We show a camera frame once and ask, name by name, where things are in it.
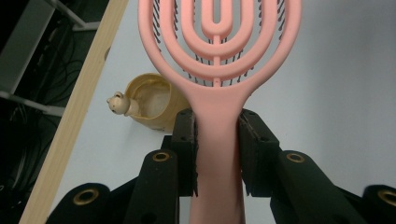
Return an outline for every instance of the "pink hairbrush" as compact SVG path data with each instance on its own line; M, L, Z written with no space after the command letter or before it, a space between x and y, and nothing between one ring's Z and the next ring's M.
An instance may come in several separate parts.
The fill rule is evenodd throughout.
M239 2L240 23L233 32L233 0L219 1L219 22L214 22L214 0L139 0L146 52L185 94L196 117L199 195L191 199L191 224L245 223L237 118L249 95L287 58L301 20L301 0ZM199 20L195 9L201 9ZM254 32L257 39L246 49ZM276 48L265 59L273 39Z

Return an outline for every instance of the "wooden edge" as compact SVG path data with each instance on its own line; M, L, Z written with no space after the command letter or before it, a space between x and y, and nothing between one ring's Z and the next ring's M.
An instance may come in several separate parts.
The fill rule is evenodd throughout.
M110 0L20 223L45 223L128 0Z

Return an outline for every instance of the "animal figurine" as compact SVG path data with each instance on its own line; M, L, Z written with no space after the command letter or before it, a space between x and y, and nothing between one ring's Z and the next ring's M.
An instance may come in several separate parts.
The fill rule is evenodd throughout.
M115 114L123 114L125 117L140 116L139 103L134 99L126 97L120 91L116 91L114 96L108 98L107 103L108 108Z

